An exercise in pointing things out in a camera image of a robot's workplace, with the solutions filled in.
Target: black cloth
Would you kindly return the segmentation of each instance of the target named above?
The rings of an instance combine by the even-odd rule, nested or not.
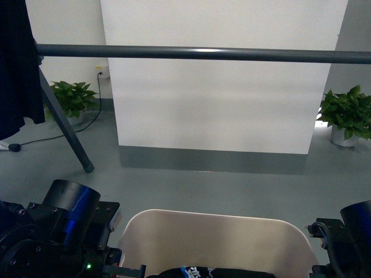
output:
[[[249,271],[242,269],[227,268],[204,268],[194,266],[189,268],[174,268],[151,275],[147,278],[274,278],[275,276],[266,272]]]
[[[38,53],[25,0],[0,0],[0,140],[45,121]]]

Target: gray floor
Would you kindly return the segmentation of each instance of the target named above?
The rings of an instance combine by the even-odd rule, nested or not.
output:
[[[34,125],[7,139],[23,143],[60,134],[55,123]],[[41,202],[55,179],[75,181],[120,202],[123,219],[110,238],[116,245],[127,222],[146,209],[275,218],[305,225],[317,217],[340,218],[339,211],[371,199],[371,144],[355,148],[329,142],[330,129],[315,128],[302,175],[131,169],[120,165],[113,112],[103,112],[78,137],[95,170],[86,174],[65,138],[25,145],[21,152],[0,152],[0,197],[8,202]],[[320,263],[328,262],[318,239],[310,239]]]

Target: horizontal pole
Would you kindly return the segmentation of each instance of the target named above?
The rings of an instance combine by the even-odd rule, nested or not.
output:
[[[159,58],[371,64],[371,52],[353,51],[47,44],[37,44],[37,50],[41,56],[58,57]]]

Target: white container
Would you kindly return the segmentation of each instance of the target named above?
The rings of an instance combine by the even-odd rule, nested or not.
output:
[[[354,147],[359,137],[353,135],[351,138],[344,140],[344,132],[345,128],[338,130],[337,125],[333,125],[331,130],[331,142],[343,147]]]
[[[128,223],[121,266],[147,265],[146,277],[182,266],[233,268],[308,277],[318,261],[306,236],[280,220],[147,210]]]
[[[78,117],[68,117],[67,120],[71,126],[80,125],[83,122],[84,112],[80,111],[80,115]]]

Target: green leaves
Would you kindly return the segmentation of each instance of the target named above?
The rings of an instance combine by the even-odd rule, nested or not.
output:
[[[357,85],[348,93],[333,94],[331,90],[321,101],[319,120],[328,122],[328,126],[338,125],[345,128],[344,138],[353,135],[364,139],[371,138],[371,96],[361,93],[361,86]]]
[[[94,100],[94,91],[88,90],[90,84],[79,82],[69,84],[65,81],[53,82],[51,88],[54,95],[58,99],[64,113],[67,117],[79,116],[80,111],[84,111],[88,107],[97,107]]]

